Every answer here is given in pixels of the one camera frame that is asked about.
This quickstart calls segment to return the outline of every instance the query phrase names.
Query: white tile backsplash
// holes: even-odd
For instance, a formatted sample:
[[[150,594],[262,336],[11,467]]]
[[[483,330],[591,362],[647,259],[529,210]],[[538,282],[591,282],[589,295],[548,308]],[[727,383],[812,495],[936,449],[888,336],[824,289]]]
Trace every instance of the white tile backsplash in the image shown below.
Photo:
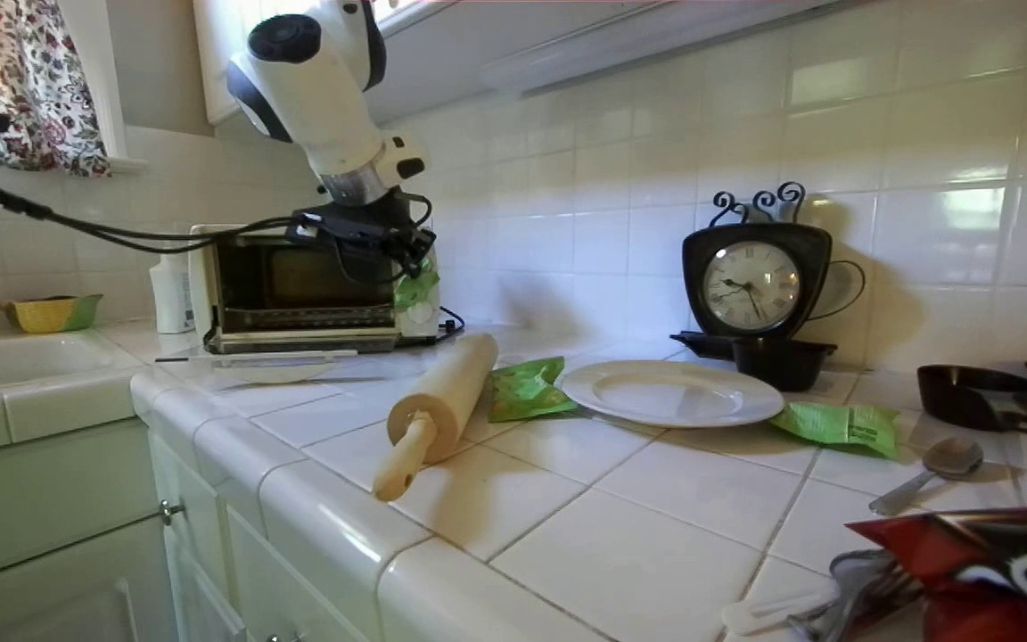
[[[639,339],[693,324],[679,240],[717,190],[784,180],[866,295],[805,336],[841,364],[1027,356],[1027,5],[873,0],[533,98],[477,98],[393,125],[429,156],[441,295],[473,324]],[[0,187],[89,222],[185,229],[315,204],[302,153],[262,138],[133,134],[104,182]],[[104,289],[150,323],[150,260],[0,216],[0,301]]]

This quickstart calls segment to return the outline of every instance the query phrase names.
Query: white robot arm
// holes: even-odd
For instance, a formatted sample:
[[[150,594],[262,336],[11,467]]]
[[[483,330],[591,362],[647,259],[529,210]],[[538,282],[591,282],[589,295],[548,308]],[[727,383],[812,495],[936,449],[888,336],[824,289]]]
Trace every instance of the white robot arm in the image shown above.
[[[384,42],[368,0],[239,0],[246,42],[231,54],[229,89],[251,123],[295,144],[325,207],[295,216],[292,237],[383,249],[419,270],[434,242],[412,222],[403,180],[425,161],[379,134],[365,89],[383,84]]]

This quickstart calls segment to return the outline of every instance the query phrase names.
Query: white tile countertop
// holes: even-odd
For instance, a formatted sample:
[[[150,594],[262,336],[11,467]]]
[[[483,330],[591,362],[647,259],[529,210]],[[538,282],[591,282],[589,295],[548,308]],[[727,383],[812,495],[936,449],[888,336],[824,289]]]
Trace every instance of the white tile countertop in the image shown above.
[[[114,336],[138,356],[167,347]],[[661,347],[548,347],[501,336],[501,364],[655,356]],[[368,639],[721,639],[743,599],[826,594],[826,564],[873,549],[848,533],[866,503],[919,470],[949,429],[919,410],[913,376],[824,371],[792,400],[898,410],[902,459],[817,449],[778,429],[673,432],[577,414],[491,424],[486,410],[453,459],[379,503],[384,414],[431,352],[383,356],[365,383],[215,386],[196,364],[137,376],[137,410],[229,490],[302,575],[338,581],[337,603]],[[989,464],[926,484],[913,512],[1027,507],[1027,436],[967,432]],[[917,613],[883,626],[917,632]]]

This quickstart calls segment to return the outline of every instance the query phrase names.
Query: green cloth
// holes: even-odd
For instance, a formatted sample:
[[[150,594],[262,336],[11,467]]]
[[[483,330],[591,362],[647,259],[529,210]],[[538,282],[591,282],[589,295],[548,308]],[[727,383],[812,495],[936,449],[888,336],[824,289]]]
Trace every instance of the green cloth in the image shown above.
[[[577,414],[583,407],[554,386],[559,371],[565,371],[565,356],[496,367],[486,383],[488,418],[533,420],[533,418]]]
[[[898,424],[892,410],[836,407],[836,404],[788,404],[773,429],[817,445],[863,445],[878,457],[898,457]]]

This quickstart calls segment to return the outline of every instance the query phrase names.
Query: black clock frame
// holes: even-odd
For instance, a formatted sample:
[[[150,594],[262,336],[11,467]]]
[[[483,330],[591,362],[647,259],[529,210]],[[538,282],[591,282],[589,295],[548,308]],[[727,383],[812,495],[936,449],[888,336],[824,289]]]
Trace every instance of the black clock frame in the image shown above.
[[[784,249],[798,269],[798,303],[796,303],[792,319],[781,323],[778,330],[762,330],[762,333],[743,333],[743,330],[725,324],[706,308],[706,293],[703,293],[703,274],[717,260],[717,254],[730,242],[748,242],[748,240]],[[681,245],[681,259],[684,259],[687,303],[693,303],[693,314],[697,314],[703,336],[730,336],[730,339],[746,339],[746,336],[788,339],[788,336],[796,336],[811,323],[811,310],[824,293],[826,269],[831,269],[831,245],[836,245],[831,237],[824,229],[811,229],[811,225],[725,225],[725,229],[693,231]]]

